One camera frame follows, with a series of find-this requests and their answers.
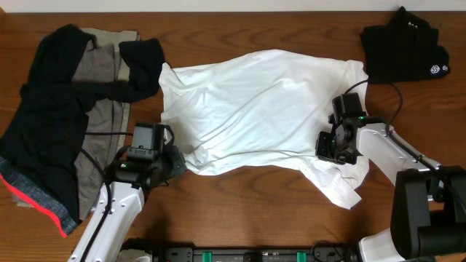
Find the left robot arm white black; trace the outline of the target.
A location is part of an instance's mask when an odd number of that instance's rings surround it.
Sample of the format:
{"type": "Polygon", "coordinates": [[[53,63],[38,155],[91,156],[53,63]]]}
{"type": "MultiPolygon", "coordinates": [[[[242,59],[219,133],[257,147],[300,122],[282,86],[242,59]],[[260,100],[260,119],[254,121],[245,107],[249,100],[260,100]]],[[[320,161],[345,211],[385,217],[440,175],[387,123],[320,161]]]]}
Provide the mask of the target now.
{"type": "Polygon", "coordinates": [[[186,172],[177,146],[125,146],[106,170],[97,207],[70,261],[117,261],[129,228],[153,188],[186,172]]]}

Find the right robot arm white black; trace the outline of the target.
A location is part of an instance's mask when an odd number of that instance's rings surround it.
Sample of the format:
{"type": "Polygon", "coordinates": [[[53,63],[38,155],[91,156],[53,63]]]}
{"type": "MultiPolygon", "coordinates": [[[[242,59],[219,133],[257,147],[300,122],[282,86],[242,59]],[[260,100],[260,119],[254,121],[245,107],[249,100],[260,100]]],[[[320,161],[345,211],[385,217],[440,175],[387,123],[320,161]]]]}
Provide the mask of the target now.
{"type": "Polygon", "coordinates": [[[318,159],[355,164],[368,157],[393,182],[390,227],[359,242],[361,261],[410,261],[465,251],[465,170],[446,167],[405,142],[382,119],[333,123],[316,141],[318,159]]]}

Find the white t-shirt with green logo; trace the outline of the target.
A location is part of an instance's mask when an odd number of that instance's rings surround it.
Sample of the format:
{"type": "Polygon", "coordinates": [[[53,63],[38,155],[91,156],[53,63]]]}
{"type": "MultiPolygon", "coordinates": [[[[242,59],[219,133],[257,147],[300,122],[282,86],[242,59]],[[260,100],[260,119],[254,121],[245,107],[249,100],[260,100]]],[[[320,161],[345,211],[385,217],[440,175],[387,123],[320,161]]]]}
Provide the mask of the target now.
{"type": "Polygon", "coordinates": [[[317,158],[329,131],[331,101],[346,90],[366,95],[357,60],[312,57],[281,49],[253,52],[207,65],[162,67],[161,120],[175,135],[186,166],[220,175],[243,166],[298,170],[333,204],[350,209],[368,160],[338,165],[317,158]]]}

